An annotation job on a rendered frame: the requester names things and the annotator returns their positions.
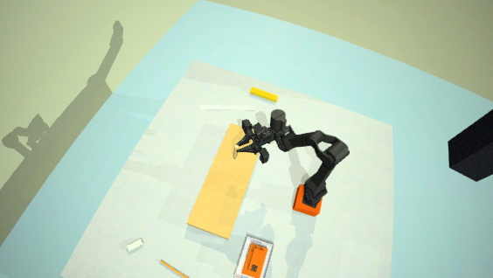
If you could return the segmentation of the orange rectangular panel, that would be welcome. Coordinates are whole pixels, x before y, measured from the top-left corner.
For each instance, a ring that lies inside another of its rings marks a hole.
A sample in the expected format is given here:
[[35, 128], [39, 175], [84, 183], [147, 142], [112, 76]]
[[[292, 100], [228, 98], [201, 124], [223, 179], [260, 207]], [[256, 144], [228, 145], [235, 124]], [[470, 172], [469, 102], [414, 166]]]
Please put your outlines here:
[[230, 124], [187, 224], [229, 240], [259, 153], [238, 152], [234, 145], [245, 136], [241, 126]]

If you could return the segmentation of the yellow rectangular bar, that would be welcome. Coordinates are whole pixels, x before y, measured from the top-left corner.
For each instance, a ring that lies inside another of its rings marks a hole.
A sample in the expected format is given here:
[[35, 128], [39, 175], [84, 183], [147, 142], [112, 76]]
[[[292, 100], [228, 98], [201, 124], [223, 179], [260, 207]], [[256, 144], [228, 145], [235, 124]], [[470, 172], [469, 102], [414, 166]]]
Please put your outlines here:
[[277, 102], [277, 99], [279, 97], [277, 95], [274, 95], [274, 94], [270, 94], [270, 93], [261, 91], [260, 89], [257, 89], [257, 88], [254, 88], [254, 87], [252, 87], [250, 93], [251, 94], [256, 94], [256, 95], [258, 95], [260, 97], [263, 97], [263, 98], [266, 98], [266, 99], [269, 99], [269, 100], [275, 101], [275, 102]]

